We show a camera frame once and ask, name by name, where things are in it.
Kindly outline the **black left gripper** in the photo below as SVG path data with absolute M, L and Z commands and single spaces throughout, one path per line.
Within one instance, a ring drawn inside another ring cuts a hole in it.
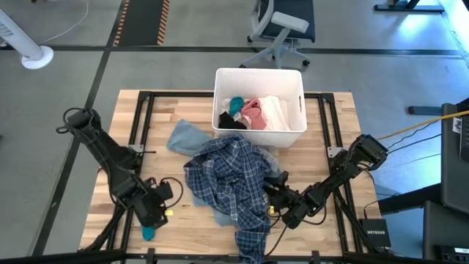
M 155 179 L 144 181 L 144 192 L 134 205 L 134 211 L 142 227 L 158 229 L 168 222 L 166 200 L 173 197 L 168 182 L 157 185 Z

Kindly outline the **blue plaid shirt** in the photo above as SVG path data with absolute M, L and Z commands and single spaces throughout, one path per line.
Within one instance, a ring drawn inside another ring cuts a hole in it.
M 271 228 L 263 186 L 280 174 L 278 159 L 236 133 L 204 143 L 183 169 L 196 204 L 210 206 L 217 224 L 235 227 L 241 261 L 262 264 Z

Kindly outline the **pink garment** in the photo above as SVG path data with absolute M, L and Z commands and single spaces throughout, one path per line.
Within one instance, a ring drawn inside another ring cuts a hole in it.
M 264 130 L 267 127 L 258 98 L 247 100 L 241 108 L 241 114 L 250 119 L 253 130 Z

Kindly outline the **cream white garment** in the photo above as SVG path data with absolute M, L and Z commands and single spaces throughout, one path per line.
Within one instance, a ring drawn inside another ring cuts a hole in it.
M 259 98 L 262 116 L 266 122 L 265 130 L 269 131 L 289 131 L 289 122 L 284 113 L 284 103 L 273 95 Z

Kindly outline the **black garment with white label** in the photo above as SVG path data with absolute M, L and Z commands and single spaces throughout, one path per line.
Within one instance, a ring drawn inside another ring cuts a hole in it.
M 219 115 L 218 127 L 222 129 L 246 130 L 247 127 L 239 121 L 235 121 L 226 111 Z

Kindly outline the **light blue denim garment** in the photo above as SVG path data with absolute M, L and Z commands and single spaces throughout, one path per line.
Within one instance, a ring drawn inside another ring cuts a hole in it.
M 166 148 L 174 153 L 183 154 L 186 156 L 194 157 L 196 151 L 202 145 L 212 140 L 212 137 L 200 130 L 193 124 L 180 120 L 173 130 L 169 140 L 167 141 Z M 256 146 L 263 154 L 264 158 L 270 165 L 271 172 L 265 177 L 278 177 L 281 174 L 279 169 L 279 161 L 269 150 L 271 147 Z M 209 205 L 202 199 L 193 195 L 193 203 L 198 207 L 208 207 Z M 213 209 L 215 222 L 221 226 L 234 225 L 229 213 L 223 213 L 219 210 Z

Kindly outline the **white plastic bin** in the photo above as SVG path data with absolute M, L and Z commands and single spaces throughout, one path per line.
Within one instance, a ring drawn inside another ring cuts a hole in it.
M 212 127 L 216 136 L 236 133 L 235 129 L 218 127 L 224 112 L 223 101 L 233 97 L 252 99 L 273 95 L 286 103 L 284 113 L 290 129 L 239 130 L 256 145 L 288 148 L 307 130 L 306 104 L 301 73 L 297 70 L 256 68 L 220 68 L 215 74 Z

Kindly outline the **dark grey box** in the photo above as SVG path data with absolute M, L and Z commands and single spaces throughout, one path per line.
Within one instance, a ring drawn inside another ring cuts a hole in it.
M 441 247 L 469 250 L 469 215 L 426 201 L 422 257 L 441 260 Z

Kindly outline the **grey office chair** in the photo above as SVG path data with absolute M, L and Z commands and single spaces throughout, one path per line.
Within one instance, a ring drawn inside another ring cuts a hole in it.
M 313 0 L 256 0 L 251 11 L 251 33 L 246 40 L 270 45 L 245 60 L 241 68 L 270 56 L 280 69 L 281 55 L 286 53 L 299 56 L 302 66 L 308 67 L 311 60 L 298 49 L 300 40 L 316 40 Z

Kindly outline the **dark grey computer tower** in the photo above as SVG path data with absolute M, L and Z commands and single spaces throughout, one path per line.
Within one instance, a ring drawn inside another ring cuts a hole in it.
M 460 133 L 453 117 L 441 121 L 441 200 L 469 214 L 469 162 L 459 158 Z

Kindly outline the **black device with ports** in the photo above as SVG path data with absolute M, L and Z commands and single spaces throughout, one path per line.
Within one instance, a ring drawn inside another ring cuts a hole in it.
M 439 259 L 444 262 L 469 264 L 469 248 L 436 246 L 435 251 Z

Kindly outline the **black hazard striped floor mat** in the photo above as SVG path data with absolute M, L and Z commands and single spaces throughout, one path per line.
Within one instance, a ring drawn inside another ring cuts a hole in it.
M 113 46 L 163 45 L 169 0 L 125 0 Z

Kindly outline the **white tower fan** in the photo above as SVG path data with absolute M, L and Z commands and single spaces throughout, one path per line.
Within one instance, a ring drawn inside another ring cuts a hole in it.
M 53 59 L 53 50 L 34 41 L 3 9 L 0 9 L 0 37 L 21 55 L 21 64 L 26 69 L 40 69 Z

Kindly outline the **black Netgear network switch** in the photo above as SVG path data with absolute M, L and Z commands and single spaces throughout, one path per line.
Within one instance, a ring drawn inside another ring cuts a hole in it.
M 375 246 L 391 247 L 391 239 L 385 219 L 360 219 L 360 223 L 368 239 Z

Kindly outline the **black metal table frame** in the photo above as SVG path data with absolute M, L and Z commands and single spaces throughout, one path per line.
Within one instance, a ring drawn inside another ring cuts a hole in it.
M 307 130 L 290 148 L 276 151 L 281 168 L 289 172 L 292 188 L 303 190 L 328 174 L 327 148 L 351 143 L 361 132 L 352 95 L 348 92 L 307 92 Z M 213 94 L 206 91 L 122 90 L 110 134 L 120 144 L 144 146 L 142 177 L 170 177 L 174 198 L 170 217 L 152 241 L 141 236 L 135 215 L 126 213 L 111 236 L 110 248 L 125 252 L 115 264 L 162 264 L 164 260 L 214 260 L 236 263 L 239 250 L 233 227 L 221 227 L 209 208 L 197 207 L 185 185 L 186 157 L 166 149 L 179 120 L 212 130 Z M 338 262 L 346 252 L 365 246 L 334 198 L 327 210 L 294 230 L 277 223 L 267 239 L 272 261 L 322 260 Z

